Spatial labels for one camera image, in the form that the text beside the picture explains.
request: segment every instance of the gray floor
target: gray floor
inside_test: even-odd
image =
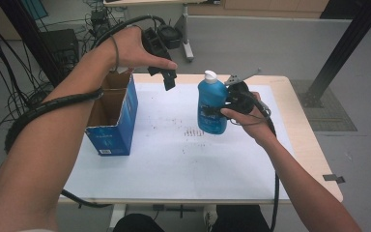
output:
[[[290,79],[314,79],[349,21],[291,20],[259,18],[191,17],[189,38],[195,59],[184,58],[172,50],[179,63],[178,73],[285,75]],[[21,51],[20,43],[13,43]],[[333,171],[346,183],[340,188],[343,204],[363,231],[371,231],[371,30],[338,76],[330,84],[335,96],[357,127],[353,132],[316,132],[318,141]],[[0,78],[0,119],[7,114],[8,92]],[[0,163],[4,158],[5,127],[0,131]],[[262,206],[271,219],[271,206]],[[169,231],[204,231],[201,208],[196,213],[161,212],[157,223]],[[129,212],[154,216],[150,206],[129,206]],[[77,209],[74,204],[59,206],[61,231],[107,231],[111,208]],[[276,231],[306,231],[294,208],[282,205]]]

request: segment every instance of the blue liquid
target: blue liquid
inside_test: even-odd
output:
[[[198,127],[207,133],[222,134],[227,128],[227,119],[216,115],[205,115],[204,107],[221,107],[228,97],[227,88],[221,81],[209,84],[205,80],[198,84]]]

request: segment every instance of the blue box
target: blue box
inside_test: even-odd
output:
[[[131,74],[110,73],[95,101],[86,134],[101,156],[128,156],[138,99]]]

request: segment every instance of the bottle cap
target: bottle cap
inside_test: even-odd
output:
[[[206,71],[206,75],[204,76],[204,78],[209,84],[216,83],[216,73],[213,71]]]

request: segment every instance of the blue bottle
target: blue bottle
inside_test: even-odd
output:
[[[203,109],[223,106],[228,97],[227,88],[216,78],[215,72],[206,71],[204,80],[198,84],[198,93],[198,127],[207,133],[224,133],[227,119],[219,115],[206,115]]]

